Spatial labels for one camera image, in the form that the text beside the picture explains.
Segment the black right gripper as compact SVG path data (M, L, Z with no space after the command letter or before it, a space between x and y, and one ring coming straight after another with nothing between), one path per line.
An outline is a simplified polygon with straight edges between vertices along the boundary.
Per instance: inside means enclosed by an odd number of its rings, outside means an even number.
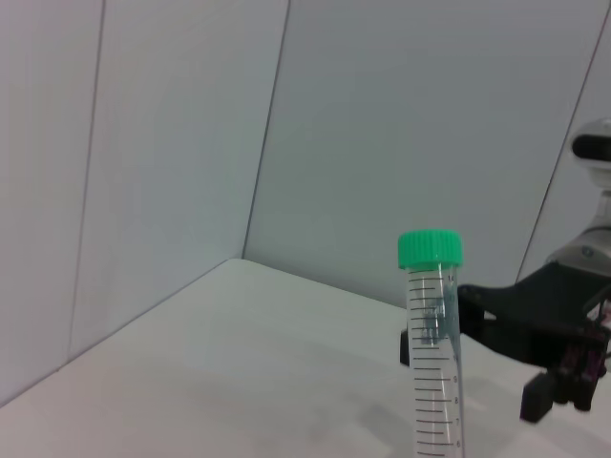
M609 358L610 330L588 313L610 298L610 279L548 263L507 287L463 284L460 331L493 352L544 367L522 391L520 419L538 423L554 404L589 412ZM408 329L399 361L410 366Z

